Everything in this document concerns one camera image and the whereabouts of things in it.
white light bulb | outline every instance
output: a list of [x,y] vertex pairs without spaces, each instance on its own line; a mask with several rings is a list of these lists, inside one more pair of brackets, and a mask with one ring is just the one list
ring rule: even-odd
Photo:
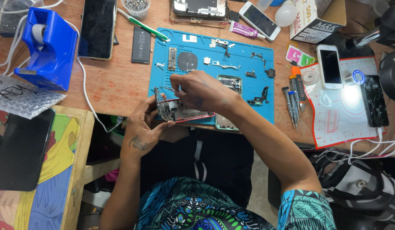
[[291,0],[285,1],[275,13],[275,23],[279,27],[291,25],[297,16],[297,9]]

blue silicone repair mat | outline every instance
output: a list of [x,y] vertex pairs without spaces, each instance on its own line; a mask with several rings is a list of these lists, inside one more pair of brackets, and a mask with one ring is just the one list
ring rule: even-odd
[[[242,80],[242,88],[243,88],[243,99],[247,101],[248,99],[254,99],[254,97],[261,97],[261,93],[265,86],[268,86],[268,95],[267,104],[265,101],[262,105],[251,105],[251,107],[256,110],[259,114],[261,114],[264,118],[266,118],[269,122],[274,124],[274,79],[267,77],[264,70],[273,69],[274,68],[274,51],[270,48],[254,46],[245,43],[233,42],[230,40],[225,40],[222,38],[213,38],[209,36],[203,36],[199,34],[191,34],[182,31],[176,31],[172,29],[158,28],[159,32],[165,34],[169,37],[169,42],[163,42],[161,39],[155,39],[155,48],[153,51],[153,61],[152,61],[152,71],[150,75],[149,82],[149,94],[148,96],[154,95],[153,87],[169,87],[170,85],[170,75],[173,73],[177,74],[187,74],[188,72],[182,71],[176,64],[175,71],[168,70],[168,57],[169,57],[169,48],[177,48],[177,60],[179,54],[182,52],[191,52],[197,56],[197,70],[203,70],[209,75],[213,77],[217,77],[217,75],[230,75],[230,76],[238,76]],[[183,35],[186,35],[186,39],[190,39],[190,35],[197,37],[197,42],[185,42],[183,41]],[[231,48],[228,49],[228,53],[230,56],[225,57],[224,52],[225,48],[221,46],[217,46],[215,48],[211,48],[209,45],[211,44],[211,39],[220,39],[224,41],[228,41],[228,45],[234,44]],[[261,58],[257,56],[251,57],[251,53],[256,52],[262,54],[263,59],[266,60],[266,67],[264,68],[264,62]],[[211,58],[210,65],[205,65],[203,63],[204,58]],[[219,61],[220,65],[233,65],[239,66],[240,69],[233,68],[222,68],[217,65],[213,65],[213,61]],[[165,64],[164,67],[157,66],[156,63]],[[252,72],[254,70],[257,78],[246,76],[246,71]],[[167,99],[176,99],[174,93],[164,89],[159,88],[160,92],[164,92],[166,94]],[[215,117],[197,119],[190,121],[191,123],[199,123],[199,124],[215,124]]]

white iphone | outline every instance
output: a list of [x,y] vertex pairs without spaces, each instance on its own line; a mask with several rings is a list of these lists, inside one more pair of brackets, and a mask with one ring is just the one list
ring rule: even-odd
[[334,45],[318,45],[317,57],[322,87],[327,90],[343,89],[338,48]]
[[240,9],[239,14],[246,22],[252,25],[261,34],[265,35],[270,41],[273,41],[281,30],[281,27],[277,26],[275,22],[268,18],[251,2],[246,2]]

smartphone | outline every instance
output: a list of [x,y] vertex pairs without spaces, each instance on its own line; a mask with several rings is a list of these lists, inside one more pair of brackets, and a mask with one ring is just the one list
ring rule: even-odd
[[[228,87],[232,91],[235,91],[243,97],[243,81],[241,78],[237,76],[228,76],[228,75],[218,75],[217,80],[220,81],[224,86]],[[224,129],[224,130],[235,130],[238,131],[239,129],[231,123],[231,121],[224,116],[216,113],[216,128],[217,129]]]
[[246,2],[240,9],[239,14],[246,22],[252,25],[261,34],[265,35],[270,41],[273,41],[281,31],[281,27],[277,26],[275,22],[268,18],[251,2]]
[[154,87],[154,93],[158,115],[164,121],[179,123],[201,118],[210,118],[215,115],[214,112],[201,112],[188,108],[180,99],[165,100],[157,87]]
[[322,87],[326,90],[343,89],[338,48],[334,45],[318,45],[317,57]]
[[77,56],[111,60],[117,0],[85,0]]
[[172,0],[173,11],[179,16],[226,17],[227,0]]
[[54,115],[53,109],[33,119],[9,114],[0,145],[0,190],[36,188]]
[[365,83],[360,85],[360,89],[369,126],[373,128],[389,126],[389,118],[379,76],[365,76]]

solder wire spool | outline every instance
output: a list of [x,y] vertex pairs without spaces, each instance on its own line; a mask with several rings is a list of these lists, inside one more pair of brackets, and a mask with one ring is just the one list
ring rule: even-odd
[[345,77],[345,82],[350,86],[353,86],[355,84],[362,85],[363,83],[365,83],[365,79],[365,75],[362,73],[362,71],[355,70],[353,71],[353,73],[348,74]]
[[319,81],[319,75],[317,74],[317,72],[310,70],[302,74],[301,80],[304,85],[312,86]]

